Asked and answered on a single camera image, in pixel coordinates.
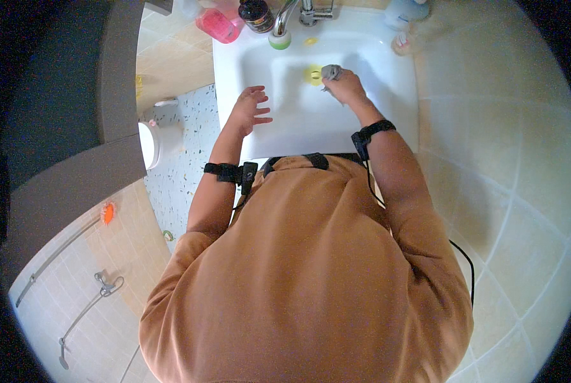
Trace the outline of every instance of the hand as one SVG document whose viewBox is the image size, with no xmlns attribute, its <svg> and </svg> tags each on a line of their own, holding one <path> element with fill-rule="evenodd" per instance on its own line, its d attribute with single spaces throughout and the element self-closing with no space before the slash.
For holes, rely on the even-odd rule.
<svg viewBox="0 0 571 383">
<path fill-rule="evenodd" d="M 235 129 L 244 137 L 253 131 L 254 125 L 272 122 L 273 119 L 270 117 L 256 117 L 271 111 L 270 108 L 258 108 L 259 103 L 266 101 L 268 101 L 268 96 L 264 93 L 263 85 L 245 88 L 236 101 L 235 107 L 232 108 L 224 129 L 226 127 Z"/>
<path fill-rule="evenodd" d="M 344 69 L 339 80 L 321 79 L 321 82 L 330 89 L 337 100 L 346 103 L 350 107 L 359 103 L 368 103 L 366 91 L 360 83 L 359 77 L 349 69 Z"/>
</svg>

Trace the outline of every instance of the pink soap bottle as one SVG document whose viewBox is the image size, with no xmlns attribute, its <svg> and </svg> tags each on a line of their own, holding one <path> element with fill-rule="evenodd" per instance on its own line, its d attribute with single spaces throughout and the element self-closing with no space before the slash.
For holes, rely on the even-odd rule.
<svg viewBox="0 0 571 383">
<path fill-rule="evenodd" d="M 181 10 L 184 15 L 195 19 L 198 29 L 220 43 L 228 44 L 239 37 L 240 30 L 215 8 L 203 8 L 197 0 L 184 0 Z"/>
</svg>

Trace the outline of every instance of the sink basin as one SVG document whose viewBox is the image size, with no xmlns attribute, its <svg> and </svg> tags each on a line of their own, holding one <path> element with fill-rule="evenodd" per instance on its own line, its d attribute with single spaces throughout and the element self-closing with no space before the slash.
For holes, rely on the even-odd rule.
<svg viewBox="0 0 571 383">
<path fill-rule="evenodd" d="M 335 19 L 313 27 L 292 14 L 289 48 L 275 50 L 267 34 L 245 27 L 230 44 L 213 41 L 215 88 L 220 125 L 226 123 L 241 91 L 265 85 L 270 124 L 258 125 L 243 142 L 241 160 L 307 153 L 355 153 L 351 134 L 360 129 L 348 106 L 323 85 L 309 83 L 309 70 L 339 64 L 355 72 L 375 103 L 414 152 L 418 149 L 417 88 L 413 59 L 399 57 L 389 44 L 395 31 L 383 24 L 382 11 L 354 7 L 335 10 Z M 315 43 L 309 43 L 314 37 Z"/>
</svg>

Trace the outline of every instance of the toilet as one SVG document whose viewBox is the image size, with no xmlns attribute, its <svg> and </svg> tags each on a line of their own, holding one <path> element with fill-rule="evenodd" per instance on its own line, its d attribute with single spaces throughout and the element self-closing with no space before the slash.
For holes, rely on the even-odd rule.
<svg viewBox="0 0 571 383">
<path fill-rule="evenodd" d="M 158 127 L 141 122 L 138 123 L 138 132 L 147 170 L 158 166 L 183 146 L 183 129 L 179 126 Z"/>
</svg>

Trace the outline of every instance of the terrazzo floor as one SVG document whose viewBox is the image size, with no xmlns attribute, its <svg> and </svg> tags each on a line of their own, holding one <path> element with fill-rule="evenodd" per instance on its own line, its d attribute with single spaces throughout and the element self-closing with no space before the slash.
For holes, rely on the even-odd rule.
<svg viewBox="0 0 571 383">
<path fill-rule="evenodd" d="M 220 132 L 214 84 L 177 99 L 179 105 L 152 107 L 141 116 L 141 121 L 154 119 L 158 127 L 181 124 L 184 128 L 183 146 L 178 154 L 164 158 L 143 179 L 160 228 L 173 234 L 173 241 L 167 241 L 171 252 L 185 233 L 192 197 Z M 240 196 L 239 190 L 235 200 Z"/>
</svg>

